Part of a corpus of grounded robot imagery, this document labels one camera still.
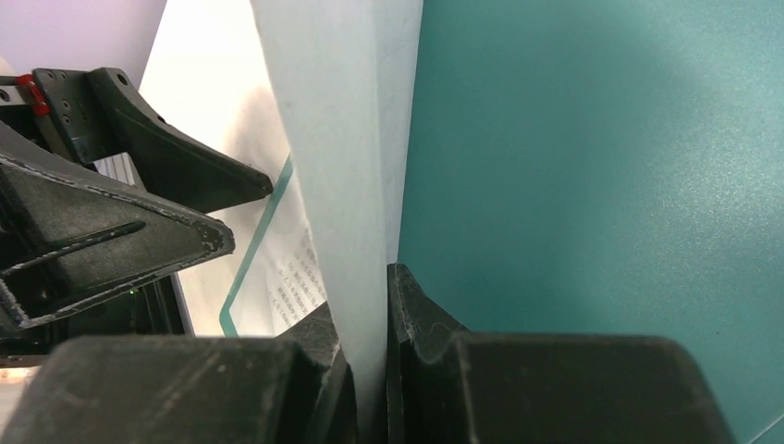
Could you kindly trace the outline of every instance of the teal surface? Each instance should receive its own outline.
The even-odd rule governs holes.
[[[428,295],[673,338],[740,442],[774,423],[784,3],[425,0],[419,51],[399,259]]]

